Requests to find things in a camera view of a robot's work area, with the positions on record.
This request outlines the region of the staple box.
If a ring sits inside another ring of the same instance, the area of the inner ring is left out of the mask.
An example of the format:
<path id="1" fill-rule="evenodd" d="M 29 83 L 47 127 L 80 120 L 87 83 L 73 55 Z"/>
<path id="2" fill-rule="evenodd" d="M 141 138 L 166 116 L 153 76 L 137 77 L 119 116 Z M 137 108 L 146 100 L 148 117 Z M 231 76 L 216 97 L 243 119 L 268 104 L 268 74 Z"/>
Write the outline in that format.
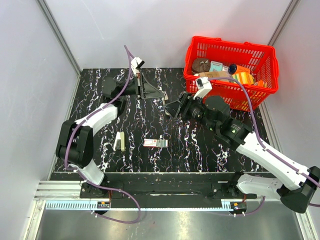
<path id="1" fill-rule="evenodd" d="M 143 141 L 144 147 L 151 147 L 151 148 L 167 148 L 168 147 L 168 140 L 166 139 L 145 139 Z"/>

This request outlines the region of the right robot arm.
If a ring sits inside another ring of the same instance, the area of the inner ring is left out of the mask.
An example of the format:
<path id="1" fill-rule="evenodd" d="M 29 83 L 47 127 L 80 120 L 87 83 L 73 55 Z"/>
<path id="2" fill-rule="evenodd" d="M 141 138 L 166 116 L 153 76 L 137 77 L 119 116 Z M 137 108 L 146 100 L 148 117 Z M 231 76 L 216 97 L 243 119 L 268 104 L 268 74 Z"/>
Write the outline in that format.
<path id="1" fill-rule="evenodd" d="M 222 97 L 215 95 L 202 100 L 184 93 L 180 99 L 165 104 L 164 108 L 173 118 L 196 120 L 210 130 L 216 140 L 273 174 L 272 178 L 235 174 L 227 186 L 231 197 L 239 198 L 243 194 L 265 196 L 280 200 L 300 214 L 311 206 L 320 186 L 320 169 L 301 165 L 271 147 L 250 126 L 231 117 L 230 106 Z"/>

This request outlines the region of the grey staple magazine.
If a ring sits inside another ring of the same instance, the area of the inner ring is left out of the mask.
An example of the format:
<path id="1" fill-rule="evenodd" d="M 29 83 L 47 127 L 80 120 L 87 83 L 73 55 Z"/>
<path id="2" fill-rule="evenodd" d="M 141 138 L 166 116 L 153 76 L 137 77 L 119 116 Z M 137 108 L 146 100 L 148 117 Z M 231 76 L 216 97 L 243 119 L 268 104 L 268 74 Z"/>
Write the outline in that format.
<path id="1" fill-rule="evenodd" d="M 169 97 L 168 97 L 166 91 L 163 91 L 162 93 L 163 93 L 162 103 L 165 105 L 166 101 L 169 100 Z"/>

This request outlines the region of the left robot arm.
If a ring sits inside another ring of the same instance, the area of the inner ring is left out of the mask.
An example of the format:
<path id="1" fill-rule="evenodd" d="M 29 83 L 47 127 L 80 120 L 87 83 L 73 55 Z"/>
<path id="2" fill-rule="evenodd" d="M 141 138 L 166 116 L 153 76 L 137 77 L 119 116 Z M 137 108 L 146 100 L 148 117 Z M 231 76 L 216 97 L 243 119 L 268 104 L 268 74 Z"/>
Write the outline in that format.
<path id="1" fill-rule="evenodd" d="M 98 198 L 106 196 L 109 189 L 103 182 L 104 173 L 93 160 L 94 136 L 123 114 L 126 96 L 136 96 L 139 100 L 167 99 L 165 91 L 151 85 L 142 73 L 125 82 L 104 77 L 102 104 L 87 116 L 76 121 L 66 120 L 61 126 L 55 151 L 57 158 L 64 161 L 65 168 L 79 171 L 85 180 L 91 182 L 90 190 Z"/>

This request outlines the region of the white stapler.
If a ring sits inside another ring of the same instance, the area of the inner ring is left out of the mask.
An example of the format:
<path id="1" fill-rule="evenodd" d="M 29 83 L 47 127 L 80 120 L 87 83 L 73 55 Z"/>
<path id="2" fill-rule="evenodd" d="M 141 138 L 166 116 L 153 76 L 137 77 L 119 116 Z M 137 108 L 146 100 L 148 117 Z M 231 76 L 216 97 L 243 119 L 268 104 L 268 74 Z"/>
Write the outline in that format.
<path id="1" fill-rule="evenodd" d="M 125 133 L 124 132 L 117 132 L 115 141 L 113 144 L 114 151 L 121 151 L 124 152 L 126 150 L 125 147 Z"/>

